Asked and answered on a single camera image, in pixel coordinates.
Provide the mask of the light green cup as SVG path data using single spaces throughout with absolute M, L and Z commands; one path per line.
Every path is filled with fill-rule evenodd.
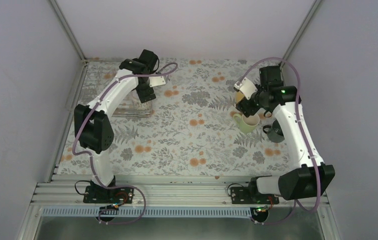
M 246 117 L 243 114 L 235 113 L 232 118 L 239 130 L 244 134 L 254 131 L 261 120 L 257 114 Z

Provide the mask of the dark grey-green mug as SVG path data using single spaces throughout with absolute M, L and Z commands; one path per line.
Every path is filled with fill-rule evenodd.
M 281 143 L 285 140 L 282 128 L 277 120 L 274 120 L 272 124 L 264 125 L 262 131 L 273 143 Z

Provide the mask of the yellow mug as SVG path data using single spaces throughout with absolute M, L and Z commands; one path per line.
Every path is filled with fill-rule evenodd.
M 234 97 L 234 99 L 235 99 L 235 103 L 236 103 L 236 104 L 239 103 L 241 100 L 244 99 L 244 97 L 245 97 L 245 95 L 244 95 L 242 92 L 237 91 L 237 92 L 235 93 L 235 97 Z

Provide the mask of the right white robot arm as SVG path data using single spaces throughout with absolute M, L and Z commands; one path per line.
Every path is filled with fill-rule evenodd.
M 243 77 L 234 84 L 234 90 L 243 94 L 235 107 L 245 117 L 261 109 L 275 117 L 264 132 L 270 141 L 286 143 L 293 169 L 280 176 L 252 178 L 247 191 L 249 200 L 259 204 L 267 195 L 285 200 L 322 196 L 335 177 L 335 169 L 325 164 L 313 143 L 297 87 L 284 84 L 277 65 L 260 68 L 259 79 L 260 83 L 254 84 Z

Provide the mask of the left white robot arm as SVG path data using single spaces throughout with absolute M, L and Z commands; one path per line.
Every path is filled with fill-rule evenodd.
M 134 92 L 140 103 L 156 98 L 150 77 L 155 75 L 159 57 L 144 49 L 138 58 L 125 59 L 107 87 L 87 104 L 74 108 L 74 155 L 88 155 L 92 171 L 91 185 L 96 196 L 108 203 L 116 197 L 115 176 L 110 167 L 108 149 L 114 140 L 110 118 L 124 98 Z

